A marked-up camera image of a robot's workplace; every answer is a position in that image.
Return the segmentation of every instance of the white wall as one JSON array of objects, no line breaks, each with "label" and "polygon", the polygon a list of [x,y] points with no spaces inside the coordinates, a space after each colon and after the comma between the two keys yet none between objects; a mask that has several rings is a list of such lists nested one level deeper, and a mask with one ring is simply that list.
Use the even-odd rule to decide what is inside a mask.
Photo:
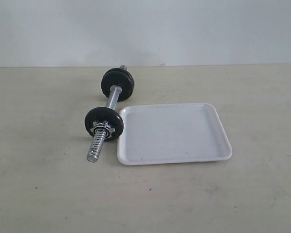
[{"label": "white wall", "polygon": [[291,0],[0,0],[0,67],[291,63]]}]

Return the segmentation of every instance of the black weight plate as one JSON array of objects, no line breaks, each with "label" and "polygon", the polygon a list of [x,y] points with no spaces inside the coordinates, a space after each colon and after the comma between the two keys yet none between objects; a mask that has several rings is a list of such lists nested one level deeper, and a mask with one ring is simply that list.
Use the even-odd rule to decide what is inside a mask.
[{"label": "black weight plate", "polygon": [[105,141],[113,141],[122,134],[124,129],[124,123],[121,116],[113,109],[98,107],[89,111],[85,117],[85,128],[88,133],[94,137],[94,134],[91,132],[93,122],[104,122],[105,120],[115,128],[112,136],[110,138],[106,138]]},{"label": "black weight plate", "polygon": [[101,80],[101,90],[106,97],[110,95],[110,88],[118,85],[122,88],[122,92],[118,97],[118,101],[127,100],[134,91],[135,82],[132,75],[121,68],[113,68],[108,70]]}]

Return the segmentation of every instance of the table surface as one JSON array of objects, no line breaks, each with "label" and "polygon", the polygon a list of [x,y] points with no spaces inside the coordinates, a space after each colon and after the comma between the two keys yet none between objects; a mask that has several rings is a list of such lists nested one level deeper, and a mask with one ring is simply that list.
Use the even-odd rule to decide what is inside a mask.
[{"label": "table surface", "polygon": [[129,68],[117,110],[207,102],[233,148],[147,166],[119,163],[116,141],[86,160],[106,70],[0,68],[0,233],[291,233],[291,65]]}]

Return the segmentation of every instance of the white tray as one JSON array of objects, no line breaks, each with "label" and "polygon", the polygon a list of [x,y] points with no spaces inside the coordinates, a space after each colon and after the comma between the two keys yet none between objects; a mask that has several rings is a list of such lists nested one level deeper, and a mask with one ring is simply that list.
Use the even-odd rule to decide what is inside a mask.
[{"label": "white tray", "polygon": [[232,147],[208,103],[128,106],[117,158],[125,165],[227,160]]}]

